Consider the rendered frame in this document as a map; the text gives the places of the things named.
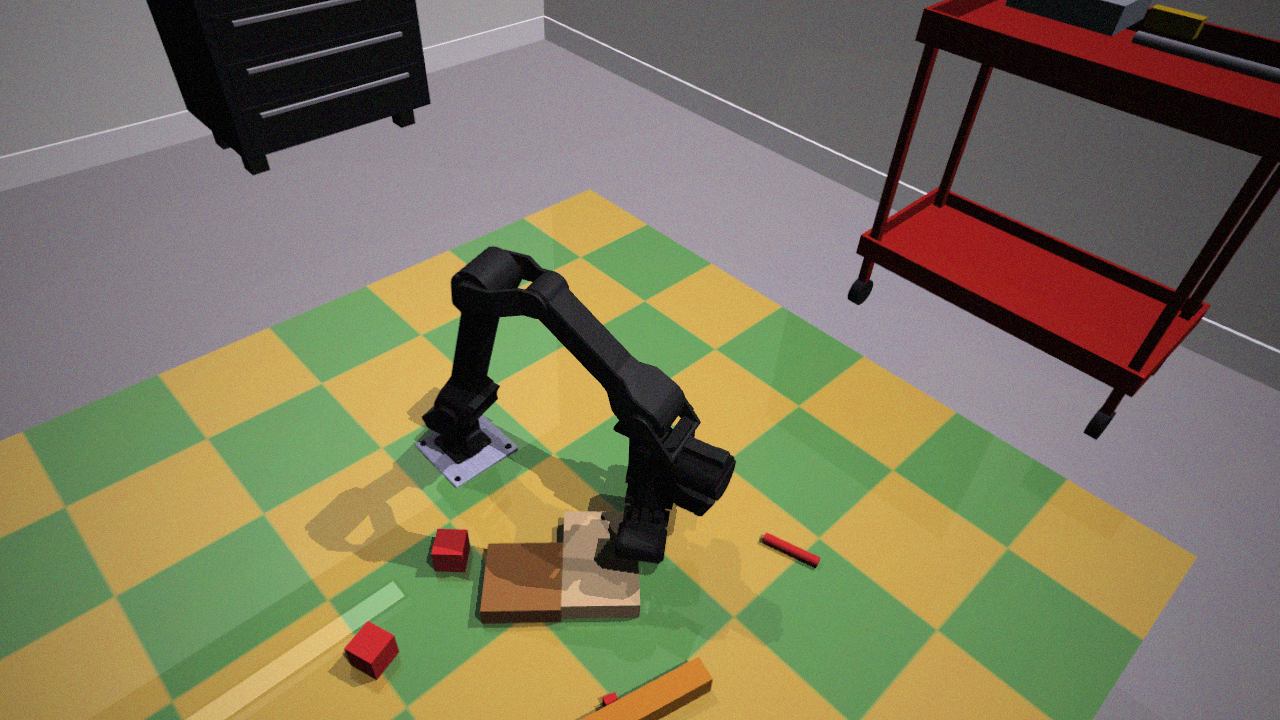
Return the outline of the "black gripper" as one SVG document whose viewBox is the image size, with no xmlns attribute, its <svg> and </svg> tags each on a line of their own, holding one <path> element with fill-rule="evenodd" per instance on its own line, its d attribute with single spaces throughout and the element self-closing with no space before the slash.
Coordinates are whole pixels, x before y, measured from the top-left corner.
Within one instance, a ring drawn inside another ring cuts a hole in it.
<svg viewBox="0 0 1280 720">
<path fill-rule="evenodd" d="M 625 515 L 620 523 L 614 555 L 618 559 L 659 564 L 664 560 L 669 503 L 663 503 L 671 487 L 671 470 L 657 478 L 637 475 L 628 465 Z"/>
</svg>

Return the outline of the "brown square block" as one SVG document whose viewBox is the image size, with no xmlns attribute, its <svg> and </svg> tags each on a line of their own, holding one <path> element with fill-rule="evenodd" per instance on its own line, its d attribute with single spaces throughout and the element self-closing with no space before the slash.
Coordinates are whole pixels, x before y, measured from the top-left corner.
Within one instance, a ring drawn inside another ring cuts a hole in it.
<svg viewBox="0 0 1280 720">
<path fill-rule="evenodd" d="M 483 624 L 562 623 L 563 544 L 488 544 Z"/>
</svg>

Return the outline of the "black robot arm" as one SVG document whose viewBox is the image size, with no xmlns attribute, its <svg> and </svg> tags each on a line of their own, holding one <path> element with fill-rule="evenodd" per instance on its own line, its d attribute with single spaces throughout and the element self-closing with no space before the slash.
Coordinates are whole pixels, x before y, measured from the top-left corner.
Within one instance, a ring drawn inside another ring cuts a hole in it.
<svg viewBox="0 0 1280 720">
<path fill-rule="evenodd" d="M 522 279 L 532 284 L 521 290 Z M 607 391 L 620 419 L 613 429 L 628 437 L 630 468 L 646 478 L 671 470 L 663 503 L 703 516 L 724 493 L 733 456 L 695 438 L 701 421 L 684 391 L 659 368 L 628 354 L 563 275 L 529 255 L 488 247 L 452 275 L 451 301 L 461 311 L 453 370 L 422 421 L 440 434 L 434 443 L 456 464 L 492 445 L 479 418 L 500 387 L 486 375 L 497 328 L 500 316 L 524 315 L 539 319 Z"/>
</svg>

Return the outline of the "red bar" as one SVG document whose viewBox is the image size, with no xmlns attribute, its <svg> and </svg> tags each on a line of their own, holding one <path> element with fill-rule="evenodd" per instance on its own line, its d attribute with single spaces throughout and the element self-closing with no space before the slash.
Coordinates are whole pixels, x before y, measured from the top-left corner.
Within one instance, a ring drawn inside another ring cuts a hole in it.
<svg viewBox="0 0 1280 720">
<path fill-rule="evenodd" d="M 812 564 L 815 568 L 817 568 L 818 562 L 820 561 L 820 557 L 818 557 L 817 555 L 809 553 L 805 550 L 801 550 L 801 548 L 799 548 L 799 547 L 796 547 L 794 544 L 790 544 L 786 541 L 781 541 L 781 539 L 776 538 L 774 536 L 769 536 L 767 533 L 763 537 L 762 542 L 765 543 L 765 544 L 769 544 L 769 546 L 772 546 L 772 547 L 774 547 L 777 550 L 781 550 L 785 553 L 790 553 L 790 555 L 792 555 L 796 559 L 800 559 L 800 560 L 803 560 L 805 562 L 809 562 L 809 564 Z"/>
</svg>

